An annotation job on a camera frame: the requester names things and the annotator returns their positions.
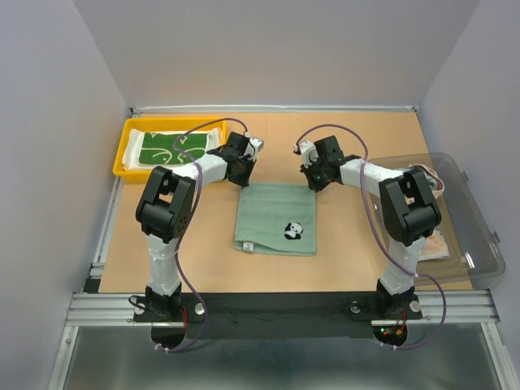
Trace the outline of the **light teal towel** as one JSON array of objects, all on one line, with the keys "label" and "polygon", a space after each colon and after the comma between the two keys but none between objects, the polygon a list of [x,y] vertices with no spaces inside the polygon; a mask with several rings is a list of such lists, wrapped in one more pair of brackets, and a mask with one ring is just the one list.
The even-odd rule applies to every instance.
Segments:
[{"label": "light teal towel", "polygon": [[240,191],[234,249],[280,256],[317,254],[316,194],[304,185],[253,183]]}]

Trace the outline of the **orange and green printed towel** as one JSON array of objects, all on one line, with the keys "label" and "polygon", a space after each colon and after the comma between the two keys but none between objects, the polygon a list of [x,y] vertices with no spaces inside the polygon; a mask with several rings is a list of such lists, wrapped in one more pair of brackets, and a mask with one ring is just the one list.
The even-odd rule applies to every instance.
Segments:
[{"label": "orange and green printed towel", "polygon": [[[444,182],[438,176],[435,170],[423,164],[409,165],[409,168],[416,168],[423,172],[423,174],[426,176],[427,183],[429,184],[433,196],[436,200],[444,194]],[[419,260],[428,261],[448,257],[448,245],[446,244],[446,241],[441,234],[440,228],[436,227],[432,235],[426,239],[422,251],[419,255]]]}]

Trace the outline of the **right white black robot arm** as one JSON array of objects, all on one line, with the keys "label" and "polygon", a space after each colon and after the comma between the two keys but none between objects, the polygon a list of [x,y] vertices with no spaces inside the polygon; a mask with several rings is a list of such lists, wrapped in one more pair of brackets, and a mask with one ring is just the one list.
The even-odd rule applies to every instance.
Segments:
[{"label": "right white black robot arm", "polygon": [[392,170],[344,155],[335,136],[298,141],[293,151],[302,157],[300,171],[311,190],[331,183],[361,189],[370,229],[387,263],[369,298],[376,317],[392,317],[414,299],[417,264],[426,240],[440,224],[441,213],[423,171]]}]

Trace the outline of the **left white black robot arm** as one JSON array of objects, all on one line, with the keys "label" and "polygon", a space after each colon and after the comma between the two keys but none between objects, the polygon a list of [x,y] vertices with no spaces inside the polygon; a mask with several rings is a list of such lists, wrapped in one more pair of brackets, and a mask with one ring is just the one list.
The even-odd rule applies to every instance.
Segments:
[{"label": "left white black robot arm", "polygon": [[195,197],[204,186],[221,180],[247,186],[263,146],[259,138],[233,132],[224,145],[200,158],[189,155],[187,164],[151,171],[136,208],[150,259],[145,294],[129,298],[136,322],[170,322],[184,312],[178,253],[194,214]]}]

